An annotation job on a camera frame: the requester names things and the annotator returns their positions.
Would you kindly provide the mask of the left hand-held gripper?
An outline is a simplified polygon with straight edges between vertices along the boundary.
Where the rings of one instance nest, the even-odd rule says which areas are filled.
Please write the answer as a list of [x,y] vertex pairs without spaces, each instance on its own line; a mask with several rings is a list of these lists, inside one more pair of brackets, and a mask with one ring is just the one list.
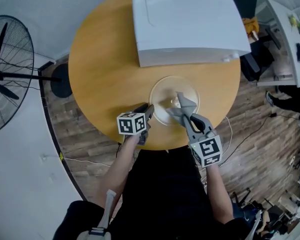
[[123,135],[123,141],[129,136],[139,136],[138,145],[144,146],[151,128],[149,120],[155,111],[153,104],[143,103],[132,111],[121,113],[117,118],[118,133]]

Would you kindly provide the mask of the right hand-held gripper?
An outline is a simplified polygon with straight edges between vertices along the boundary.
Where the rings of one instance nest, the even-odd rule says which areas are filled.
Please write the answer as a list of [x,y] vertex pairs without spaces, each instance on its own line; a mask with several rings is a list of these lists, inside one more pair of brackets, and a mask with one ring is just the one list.
[[195,113],[190,117],[183,114],[181,124],[186,129],[192,155],[202,168],[221,161],[223,156],[221,138],[206,117]]

